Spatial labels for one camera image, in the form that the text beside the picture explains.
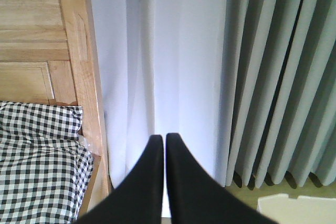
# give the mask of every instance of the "white object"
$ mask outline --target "white object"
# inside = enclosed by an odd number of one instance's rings
[[[257,211],[279,224],[330,224],[336,223],[336,198],[276,194],[258,199]]]

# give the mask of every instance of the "white curtain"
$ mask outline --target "white curtain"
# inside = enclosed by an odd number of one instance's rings
[[[118,186],[179,132],[220,184],[336,177],[336,0],[92,0]],[[163,216],[169,216],[164,198]]]
[[[225,3],[92,0],[114,186],[168,132],[215,175]]]

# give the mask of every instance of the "floor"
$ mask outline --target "floor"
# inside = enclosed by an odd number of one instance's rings
[[[235,174],[234,183],[225,187],[225,189],[254,209],[257,208],[259,197],[279,193],[288,194],[290,198],[297,198],[299,195],[336,198],[336,183],[334,182],[330,186],[322,186],[313,174],[310,174],[303,187],[296,186],[290,173],[285,175],[279,185],[274,185],[269,177],[266,177],[264,184],[259,189],[255,188],[253,179],[251,179],[248,186],[242,186],[241,184],[240,177]],[[169,218],[162,218],[162,224],[170,223]]]

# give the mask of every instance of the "checkered bedding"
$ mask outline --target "checkered bedding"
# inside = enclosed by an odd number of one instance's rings
[[[93,168],[82,109],[0,101],[0,223],[72,223]]]

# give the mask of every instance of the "wooden panel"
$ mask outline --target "wooden panel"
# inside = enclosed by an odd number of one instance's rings
[[[85,112],[83,135],[101,156],[93,191],[101,193],[102,200],[111,191],[111,183],[91,0],[61,0],[61,4],[77,100]]]
[[[59,0],[0,0],[0,29],[63,30]]]
[[[46,62],[0,62],[0,100],[49,104],[53,98]]]
[[[49,71],[57,105],[77,105],[69,61],[49,61]]]
[[[65,30],[0,30],[0,42],[65,42]]]
[[[0,61],[68,60],[66,42],[2,42]]]

